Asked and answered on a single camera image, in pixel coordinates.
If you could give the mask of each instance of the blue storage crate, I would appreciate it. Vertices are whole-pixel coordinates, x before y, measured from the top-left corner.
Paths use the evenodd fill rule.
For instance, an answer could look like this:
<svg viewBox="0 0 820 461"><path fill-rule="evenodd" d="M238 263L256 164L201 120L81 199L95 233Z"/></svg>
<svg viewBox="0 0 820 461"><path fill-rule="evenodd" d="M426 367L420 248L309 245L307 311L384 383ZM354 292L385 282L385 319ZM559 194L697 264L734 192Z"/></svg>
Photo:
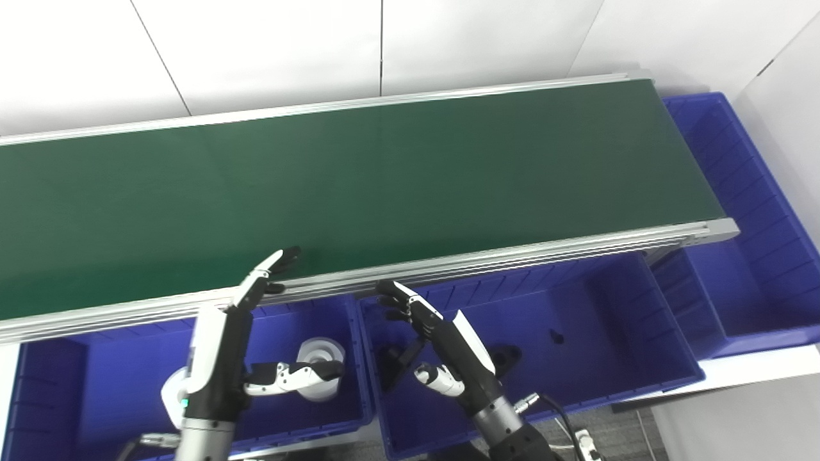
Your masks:
<svg viewBox="0 0 820 461"><path fill-rule="evenodd" d="M543 391L567 411L581 411L703 379L641 255L560 262L417 288L447 318L457 309L488 349L516 345L521 361L501 380L515 401ZM401 459L477 436L454 399L427 389L408 371L384 393L376 368L384 347L415 337L385 320L375 298L360 301L385 450ZM418 362L440 363L428 345ZM553 418L546 406L530 421Z"/></svg>
<svg viewBox="0 0 820 461"><path fill-rule="evenodd" d="M820 258L720 93L665 98L740 235L653 267L695 357L820 341Z"/></svg>
<svg viewBox="0 0 820 461"><path fill-rule="evenodd" d="M371 421L352 296L253 314L246 363L293 362L303 341L324 336L344 347L345 375L339 394L324 403L298 393L254 398L237 426L235 452L355 431ZM175 431L160 389L185 365L193 324L161 322L23 345L3 461L111 461L143 432ZM140 450L140 459L173 458L167 450Z"/></svg>

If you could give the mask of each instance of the white object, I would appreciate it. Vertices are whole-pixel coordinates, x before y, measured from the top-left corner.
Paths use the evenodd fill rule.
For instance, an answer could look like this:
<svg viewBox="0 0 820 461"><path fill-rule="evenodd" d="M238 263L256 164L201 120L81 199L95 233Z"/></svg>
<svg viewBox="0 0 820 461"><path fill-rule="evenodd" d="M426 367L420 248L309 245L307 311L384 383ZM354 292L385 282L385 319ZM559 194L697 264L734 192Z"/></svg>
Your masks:
<svg viewBox="0 0 820 461"><path fill-rule="evenodd" d="M11 406L11 393L14 381L17 381L17 361L20 357L20 345L0 345L0 452L6 436L8 409Z"/></svg>
<svg viewBox="0 0 820 461"><path fill-rule="evenodd" d="M242 283L239 284L239 287L236 289L236 293L234 294L234 298L230 301L230 303L234 306L239 306L239 303L242 302L242 298L248 294L254 283L256 283L260 278L266 279L271 276L268 269L279 261L284 253L284 250L278 249L271 256L268 256L264 261L257 264L257 266L254 267L247 276L245 276Z"/></svg>
<svg viewBox="0 0 820 461"><path fill-rule="evenodd" d="M226 319L227 314L216 306L203 306L199 309L188 358L191 367L188 379L189 394L201 390L211 379Z"/></svg>
<svg viewBox="0 0 820 461"><path fill-rule="evenodd" d="M302 343L296 356L297 362L316 363L338 360L344 363L344 348L330 338L312 338ZM339 393L339 378L318 382L298 389L297 392L312 402L326 402Z"/></svg>
<svg viewBox="0 0 820 461"><path fill-rule="evenodd" d="M245 393L252 397L286 394L327 383L311 367L292 369L287 363L276 364L276 380L270 384L246 383Z"/></svg>
<svg viewBox="0 0 820 461"><path fill-rule="evenodd" d="M578 448L581 449L581 454L584 455L584 461L598 461L599 459L601 459L600 455L598 456L598 458L594 458L592 455L593 452L596 452L598 450L595 448L595 442L592 440L592 436L590 435L589 431L587 431L586 429L575 431L575 438L576 440L578 440Z"/></svg>
<svg viewBox="0 0 820 461"><path fill-rule="evenodd" d="M448 397L458 397L464 393L464 383L457 380L446 365L439 365L436 368L437 374L433 381L430 381L430 373L424 369L423 365L416 368L416 371L413 372L413 374L420 383L438 392L439 394L446 395Z"/></svg>
<svg viewBox="0 0 820 461"><path fill-rule="evenodd" d="M188 368L180 368L165 380L165 384L162 385L162 389L159 391L168 418L171 419L177 429L182 428L182 419L185 417L185 406L182 404L182 400L188 395L185 393L187 375Z"/></svg>
<svg viewBox="0 0 820 461"><path fill-rule="evenodd" d="M478 357L481 365L484 365L484 368L495 374L495 365L493 364L492 358L490 358L490 353L487 352L487 348L484 347L481 338L479 338L476 331L472 329L472 325L470 325L470 322L464 317L464 313L461 312L461 310L456 313L453 324L458 329L458 332L462 334L462 337L467 342L467 345L470 346L472 352Z"/></svg>

